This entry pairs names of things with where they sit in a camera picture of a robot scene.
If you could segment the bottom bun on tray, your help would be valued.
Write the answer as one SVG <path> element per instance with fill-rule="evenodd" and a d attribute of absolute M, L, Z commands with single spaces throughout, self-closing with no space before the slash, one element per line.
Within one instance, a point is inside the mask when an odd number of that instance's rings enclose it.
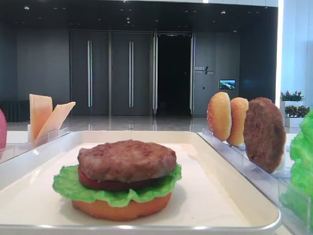
<path fill-rule="evenodd" d="M 106 201 L 96 200 L 92 203 L 73 200 L 74 208 L 95 218 L 110 221 L 132 221 L 144 216 L 150 216 L 164 209 L 172 194 L 157 197 L 149 202 L 139 203 L 134 200 L 125 207 L 112 207 Z"/>

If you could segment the upright cheese slice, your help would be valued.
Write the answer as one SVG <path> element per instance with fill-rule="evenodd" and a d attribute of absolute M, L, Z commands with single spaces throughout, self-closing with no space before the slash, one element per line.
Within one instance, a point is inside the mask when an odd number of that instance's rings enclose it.
<path fill-rule="evenodd" d="M 30 137 L 38 137 L 43 125 L 52 113 L 52 98 L 44 95 L 29 95 L 30 101 Z"/>

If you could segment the sesame top bun upright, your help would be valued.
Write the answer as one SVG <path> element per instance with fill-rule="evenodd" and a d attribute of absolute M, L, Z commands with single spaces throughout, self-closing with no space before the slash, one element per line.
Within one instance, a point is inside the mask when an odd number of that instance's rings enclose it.
<path fill-rule="evenodd" d="M 230 136 L 232 125 L 230 98 L 225 92 L 212 96 L 207 108 L 207 123 L 209 130 L 221 141 Z"/>

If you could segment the left clear acrylic rail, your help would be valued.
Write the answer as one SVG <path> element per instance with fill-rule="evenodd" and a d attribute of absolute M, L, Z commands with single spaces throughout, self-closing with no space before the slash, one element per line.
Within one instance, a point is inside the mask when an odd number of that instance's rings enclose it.
<path fill-rule="evenodd" d="M 13 159 L 23 153 L 29 152 L 40 147 L 43 144 L 49 143 L 59 137 L 69 133 L 67 128 L 52 131 L 45 136 L 39 137 L 34 141 L 24 143 L 9 143 L 6 148 L 0 150 L 0 163 L 4 163 L 10 159 Z"/>

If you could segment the wall monitor screen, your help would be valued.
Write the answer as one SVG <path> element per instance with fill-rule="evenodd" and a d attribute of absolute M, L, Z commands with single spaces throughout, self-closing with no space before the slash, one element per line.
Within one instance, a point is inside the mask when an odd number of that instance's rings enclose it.
<path fill-rule="evenodd" d="M 234 90 L 236 88 L 236 80 L 219 80 L 220 90 Z"/>

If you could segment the flower planter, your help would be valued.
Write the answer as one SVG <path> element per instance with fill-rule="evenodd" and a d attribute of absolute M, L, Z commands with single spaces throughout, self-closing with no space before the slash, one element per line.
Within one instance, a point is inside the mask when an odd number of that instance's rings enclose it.
<path fill-rule="evenodd" d="M 310 107 L 304 105 L 294 106 L 290 105 L 285 108 L 285 126 L 299 127 L 304 117 L 310 112 Z"/>
<path fill-rule="evenodd" d="M 286 91 L 285 93 L 281 92 L 280 96 L 280 110 L 287 117 L 286 107 L 295 106 L 299 107 L 304 105 L 304 98 L 302 92 L 295 91 L 293 93 Z"/>

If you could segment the tomato slice on tray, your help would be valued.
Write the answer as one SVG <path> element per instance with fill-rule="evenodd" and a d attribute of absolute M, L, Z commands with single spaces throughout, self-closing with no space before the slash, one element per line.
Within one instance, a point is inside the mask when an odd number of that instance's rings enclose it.
<path fill-rule="evenodd" d="M 119 190 L 129 190 L 129 189 L 139 189 L 147 186 L 152 186 L 156 182 L 160 180 L 160 178 L 156 179 L 148 179 L 141 180 L 137 182 L 120 182 L 120 181 L 97 181 L 88 178 L 85 173 L 82 171 L 81 167 L 78 166 L 78 179 L 79 182 L 90 189 L 95 190 L 110 190 L 110 191 L 119 191 Z"/>

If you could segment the right clear acrylic rail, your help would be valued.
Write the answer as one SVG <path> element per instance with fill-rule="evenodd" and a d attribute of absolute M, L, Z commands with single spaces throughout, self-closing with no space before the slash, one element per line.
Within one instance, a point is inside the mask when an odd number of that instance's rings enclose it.
<path fill-rule="evenodd" d="M 291 167 L 294 161 L 290 158 L 290 143 L 296 134 L 287 134 L 281 164 L 271 174 L 247 158 L 244 145 L 231 147 L 206 129 L 199 132 L 199 135 L 281 210 L 283 224 L 292 234 L 313 233 L 313 200 L 291 184 Z"/>

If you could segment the lettuce leaf on tray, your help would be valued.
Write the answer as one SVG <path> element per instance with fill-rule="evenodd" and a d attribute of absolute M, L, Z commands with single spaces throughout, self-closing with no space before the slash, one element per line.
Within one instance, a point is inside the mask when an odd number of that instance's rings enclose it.
<path fill-rule="evenodd" d="M 145 203 L 171 193 L 178 180 L 182 178 L 181 165 L 149 186 L 140 189 L 122 191 L 95 190 L 83 186 L 78 179 L 78 166 L 63 166 L 58 175 L 54 176 L 53 189 L 60 195 L 71 200 L 93 203 L 105 201 L 111 207 L 125 207 L 131 201 Z"/>

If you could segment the cheese slice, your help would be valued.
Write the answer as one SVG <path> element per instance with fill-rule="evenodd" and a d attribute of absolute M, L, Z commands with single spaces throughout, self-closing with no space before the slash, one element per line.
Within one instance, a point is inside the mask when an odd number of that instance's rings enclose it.
<path fill-rule="evenodd" d="M 38 137 L 43 125 L 52 113 L 52 98 L 44 95 L 29 95 L 30 101 L 30 137 Z"/>
<path fill-rule="evenodd" d="M 52 131 L 59 130 L 75 104 L 76 102 L 58 104 L 41 128 L 37 138 L 42 137 Z"/>

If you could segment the upright green lettuce leaf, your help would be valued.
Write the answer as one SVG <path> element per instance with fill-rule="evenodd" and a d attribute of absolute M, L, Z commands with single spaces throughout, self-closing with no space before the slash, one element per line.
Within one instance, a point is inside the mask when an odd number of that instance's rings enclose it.
<path fill-rule="evenodd" d="M 310 111 L 300 124 L 300 133 L 291 141 L 290 157 L 294 161 L 291 167 L 291 184 L 313 196 L 313 112 Z M 289 189 L 281 195 L 284 206 L 294 211 L 301 219 L 308 215 L 308 202 Z"/>

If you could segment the meat patty on tray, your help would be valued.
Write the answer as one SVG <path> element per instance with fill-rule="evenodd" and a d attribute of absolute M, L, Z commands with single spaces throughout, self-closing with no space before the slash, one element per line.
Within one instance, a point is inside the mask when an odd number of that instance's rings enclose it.
<path fill-rule="evenodd" d="M 163 145 L 127 140 L 82 148 L 78 162 L 89 179 L 131 183 L 166 175 L 176 168 L 177 157 Z"/>

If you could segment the upright meat patty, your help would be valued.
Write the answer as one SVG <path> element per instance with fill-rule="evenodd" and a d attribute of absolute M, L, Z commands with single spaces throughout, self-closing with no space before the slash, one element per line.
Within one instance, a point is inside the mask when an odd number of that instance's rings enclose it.
<path fill-rule="evenodd" d="M 250 161 L 268 173 L 280 165 L 286 143 L 283 115 L 268 98 L 249 102 L 244 123 L 244 143 Z"/>

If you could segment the red tomato slice in holder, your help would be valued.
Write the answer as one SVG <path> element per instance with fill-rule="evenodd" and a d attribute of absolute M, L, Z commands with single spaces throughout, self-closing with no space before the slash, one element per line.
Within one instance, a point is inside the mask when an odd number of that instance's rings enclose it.
<path fill-rule="evenodd" d="M 0 149 L 6 147 L 6 142 L 7 142 L 7 122 L 2 110 L 0 110 Z"/>

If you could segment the white rectangular tray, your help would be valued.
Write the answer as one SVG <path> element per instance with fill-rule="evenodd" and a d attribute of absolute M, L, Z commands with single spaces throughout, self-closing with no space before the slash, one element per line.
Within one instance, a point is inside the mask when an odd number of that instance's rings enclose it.
<path fill-rule="evenodd" d="M 120 140 L 172 148 L 182 179 L 161 212 L 130 222 L 95 219 L 52 189 L 78 151 Z M 174 131 L 78 131 L 0 164 L 3 235 L 273 235 L 281 212 L 200 135 Z"/>

